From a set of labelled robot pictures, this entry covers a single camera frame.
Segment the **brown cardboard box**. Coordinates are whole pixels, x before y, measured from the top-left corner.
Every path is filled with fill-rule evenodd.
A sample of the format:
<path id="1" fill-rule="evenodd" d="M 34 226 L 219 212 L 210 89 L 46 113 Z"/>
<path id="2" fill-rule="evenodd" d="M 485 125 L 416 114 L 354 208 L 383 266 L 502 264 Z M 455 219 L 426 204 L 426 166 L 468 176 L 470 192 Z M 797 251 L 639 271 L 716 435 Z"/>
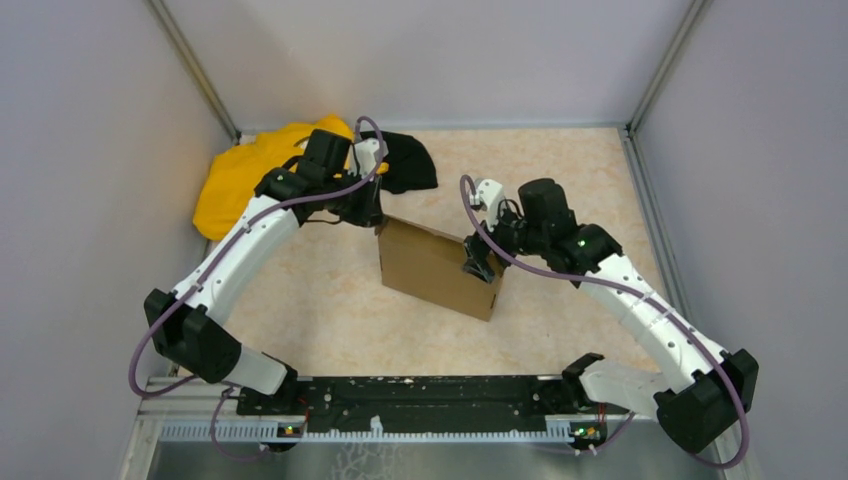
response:
<path id="1" fill-rule="evenodd" d="M 425 302 L 490 321 L 504 269 L 493 254 L 488 283 L 464 270 L 463 240 L 440 230 L 385 216 L 375 228 L 382 284 Z"/>

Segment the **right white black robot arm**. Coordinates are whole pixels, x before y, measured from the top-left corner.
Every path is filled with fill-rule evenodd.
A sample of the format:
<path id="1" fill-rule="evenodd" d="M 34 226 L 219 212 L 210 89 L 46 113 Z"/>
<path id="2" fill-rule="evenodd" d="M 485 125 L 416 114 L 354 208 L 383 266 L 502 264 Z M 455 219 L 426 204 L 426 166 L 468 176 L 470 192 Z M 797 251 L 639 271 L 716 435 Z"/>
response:
<path id="1" fill-rule="evenodd" d="M 747 418 L 758 362 L 746 350 L 730 352 L 689 323 L 637 270 L 603 227 L 581 223 L 553 179 L 532 180 L 508 198 L 492 179 L 462 176 L 459 192 L 472 233 L 464 240 L 464 269 L 494 279 L 489 260 L 527 268 L 545 262 L 542 277 L 564 280 L 605 307 L 653 359 L 655 372 L 588 353 L 563 370 L 563 398 L 576 412 L 612 404 L 656 421 L 693 456 L 737 427 L 734 462 L 751 440 Z"/>

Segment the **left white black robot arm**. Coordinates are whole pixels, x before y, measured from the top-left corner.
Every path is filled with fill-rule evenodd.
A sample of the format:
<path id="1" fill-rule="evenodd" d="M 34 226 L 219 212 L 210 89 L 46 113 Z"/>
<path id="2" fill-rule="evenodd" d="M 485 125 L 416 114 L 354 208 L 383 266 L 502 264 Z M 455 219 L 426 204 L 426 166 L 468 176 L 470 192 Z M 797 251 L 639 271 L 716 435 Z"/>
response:
<path id="1" fill-rule="evenodd" d="M 300 399 L 296 371 L 245 346 L 225 328 L 237 300 L 269 256 L 310 217 L 326 211 L 362 228 L 383 221 L 381 178 L 388 146 L 379 131 L 349 140 L 316 129 L 305 151 L 269 170 L 213 252 L 173 289 L 144 301 L 156 352 L 210 384 L 260 393 L 277 414 Z"/>

